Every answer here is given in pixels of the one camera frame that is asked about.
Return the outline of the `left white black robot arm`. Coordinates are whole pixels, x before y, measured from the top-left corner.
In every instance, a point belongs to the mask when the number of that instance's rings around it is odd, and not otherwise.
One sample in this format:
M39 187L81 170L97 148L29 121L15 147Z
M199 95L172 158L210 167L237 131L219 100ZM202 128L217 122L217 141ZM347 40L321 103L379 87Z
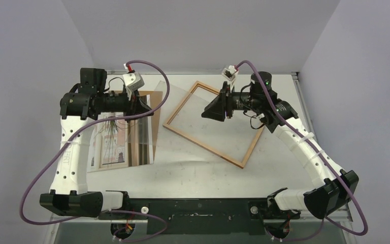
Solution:
M111 210L119 219L131 213L126 192L88 191L87 161L94 128L89 126L101 113L117 112L133 119L150 111L140 100L138 89L144 85L133 70L122 76L123 91L106 91L104 69L82 68L80 82L60 101L61 155L57 157L55 177L48 193L40 196L40 205L58 216L98 217Z

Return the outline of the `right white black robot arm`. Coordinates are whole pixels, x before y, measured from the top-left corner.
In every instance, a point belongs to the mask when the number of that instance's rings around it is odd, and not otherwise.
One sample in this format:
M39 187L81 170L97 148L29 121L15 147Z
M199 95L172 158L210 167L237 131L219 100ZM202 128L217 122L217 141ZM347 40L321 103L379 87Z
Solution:
M255 117L278 139L301 163L308 173L314 189L290 190L282 188L267 197L267 212L279 218L287 211L303 210L323 219L350 201L349 192L355 192L358 175L329 159L314 140L313 133L303 125L292 106L272 90L272 75L261 71L252 74L249 91L236 92L234 82L237 71L224 69L225 81L218 96L204 109L203 118L225 121L234 111L252 111Z

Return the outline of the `clear acrylic sheet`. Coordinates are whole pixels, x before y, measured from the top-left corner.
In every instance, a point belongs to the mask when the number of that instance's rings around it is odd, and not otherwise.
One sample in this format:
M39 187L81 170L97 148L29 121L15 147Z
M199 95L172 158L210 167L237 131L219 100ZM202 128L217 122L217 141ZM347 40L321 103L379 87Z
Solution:
M201 117L204 108L217 95L218 90L200 81L187 89L172 85L161 109L151 117L140 119L128 134L128 141L169 151L221 147L226 140L225 125Z

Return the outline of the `wooden picture frame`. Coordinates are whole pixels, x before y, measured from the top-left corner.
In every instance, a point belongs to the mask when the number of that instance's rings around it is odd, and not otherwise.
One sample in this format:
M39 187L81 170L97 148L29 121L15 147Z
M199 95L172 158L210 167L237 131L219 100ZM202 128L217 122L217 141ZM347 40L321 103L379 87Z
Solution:
M196 81L193 86L190 88L190 90L186 93L186 95L184 96L184 98L179 102L179 104L175 107L174 111L169 115L169 117L166 119L166 121L163 123L163 127L175 134L177 134L178 136L181 136L182 138L194 143L195 145L207 150L208 152L210 153L213 153L214 155L224 159L225 161L243 169L257 142L259 141L260 137L261 137L261 134L263 132L263 128L259 129L256 133L256 135L253 137L252 141L251 141L251 144L249 145L249 148L248 150L246 151L243 159L241 161L237 161L236 159L232 158L231 156L228 156L226 155L225 153L222 153L216 149L214 149L213 147L211 146L208 146L207 144L205 143L202 143L201 141L197 140L196 138L194 138L193 136L189 136L188 133L184 133L182 130L178 130L176 128L174 128L173 126L171 126L171 123L172 121L174 120L174 118L178 115L178 113L180 112L180 110L184 107L184 105L186 104L186 102L189 100L189 98L194 94L194 92L198 89L198 88L201 88L201 89L204 89L212 94L215 94L215 95L218 95L219 94L219 90L207 85L207 84L204 84L200 81Z

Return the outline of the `photo print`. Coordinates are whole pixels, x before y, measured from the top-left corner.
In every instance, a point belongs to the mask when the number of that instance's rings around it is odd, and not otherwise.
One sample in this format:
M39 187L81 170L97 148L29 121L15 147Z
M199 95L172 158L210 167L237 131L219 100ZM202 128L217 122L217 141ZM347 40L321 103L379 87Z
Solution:
M154 149L150 117L98 123L90 139L87 172L153 164Z

